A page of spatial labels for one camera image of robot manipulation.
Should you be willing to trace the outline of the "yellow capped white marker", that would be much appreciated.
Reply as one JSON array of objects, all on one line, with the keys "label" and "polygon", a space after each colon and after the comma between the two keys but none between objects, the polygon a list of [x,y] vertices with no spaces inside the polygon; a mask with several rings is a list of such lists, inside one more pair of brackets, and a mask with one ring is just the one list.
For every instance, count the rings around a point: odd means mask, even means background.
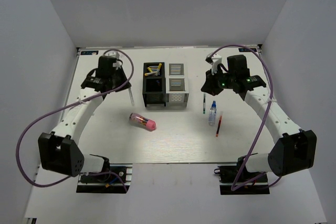
[{"label": "yellow capped white marker", "polygon": [[159,72],[155,71],[155,72],[147,72],[144,74],[144,76],[158,76]]}]

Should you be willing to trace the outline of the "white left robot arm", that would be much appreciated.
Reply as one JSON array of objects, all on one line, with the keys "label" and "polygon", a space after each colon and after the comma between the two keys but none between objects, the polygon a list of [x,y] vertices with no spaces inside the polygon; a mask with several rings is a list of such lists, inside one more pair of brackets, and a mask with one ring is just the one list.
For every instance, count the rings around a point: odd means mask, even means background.
[{"label": "white left robot arm", "polygon": [[79,140],[96,108],[104,101],[107,92],[128,89],[126,75],[117,51],[99,57],[97,68],[91,70],[83,83],[76,101],[61,122],[38,139],[43,169],[76,177],[81,173],[93,173],[101,182],[110,178],[108,159],[99,155],[83,154]]}]

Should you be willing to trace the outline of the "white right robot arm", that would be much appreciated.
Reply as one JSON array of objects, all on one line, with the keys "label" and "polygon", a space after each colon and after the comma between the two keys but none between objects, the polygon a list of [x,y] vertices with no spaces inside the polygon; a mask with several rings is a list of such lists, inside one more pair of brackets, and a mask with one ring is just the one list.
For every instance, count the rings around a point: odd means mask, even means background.
[{"label": "white right robot arm", "polygon": [[238,177],[247,182],[256,173],[272,172],[285,176],[313,166],[317,137],[312,130],[304,131],[293,122],[277,102],[272,101],[270,86],[258,75],[252,76],[244,55],[227,58],[228,71],[222,70],[222,57],[208,56],[211,69],[206,72],[202,92],[218,95],[224,89],[237,93],[265,121],[274,146],[270,153],[254,154],[238,166]]}]

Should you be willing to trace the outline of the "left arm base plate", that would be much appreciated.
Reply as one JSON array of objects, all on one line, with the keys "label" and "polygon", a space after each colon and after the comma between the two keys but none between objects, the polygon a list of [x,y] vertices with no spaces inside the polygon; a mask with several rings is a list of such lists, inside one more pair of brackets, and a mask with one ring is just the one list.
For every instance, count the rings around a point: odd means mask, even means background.
[{"label": "left arm base plate", "polygon": [[126,194],[132,180],[132,164],[110,164],[107,174],[81,174],[76,193]]}]

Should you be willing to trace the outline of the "pale green capped white marker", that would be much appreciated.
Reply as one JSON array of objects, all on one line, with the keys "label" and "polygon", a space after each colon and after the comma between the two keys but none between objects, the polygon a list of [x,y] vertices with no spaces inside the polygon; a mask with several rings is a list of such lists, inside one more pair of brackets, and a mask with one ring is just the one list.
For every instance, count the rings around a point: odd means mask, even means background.
[{"label": "pale green capped white marker", "polygon": [[132,89],[128,88],[128,91],[129,91],[129,97],[130,97],[131,105],[134,107],[135,104],[134,104],[134,98],[133,98],[133,94],[132,94]]}]

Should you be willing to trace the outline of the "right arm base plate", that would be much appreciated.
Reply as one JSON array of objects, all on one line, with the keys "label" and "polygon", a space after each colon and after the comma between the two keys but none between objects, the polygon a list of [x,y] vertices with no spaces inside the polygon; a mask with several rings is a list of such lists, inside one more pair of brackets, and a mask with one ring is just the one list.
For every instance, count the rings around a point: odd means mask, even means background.
[{"label": "right arm base plate", "polygon": [[267,175],[262,175],[257,179],[251,180],[252,178],[259,175],[259,173],[242,173],[239,177],[236,186],[242,187],[232,191],[231,186],[233,185],[236,174],[238,173],[238,168],[236,165],[223,164],[219,165],[214,169],[214,174],[219,178],[219,189],[221,195],[268,195],[270,194],[268,188],[268,177]]}]

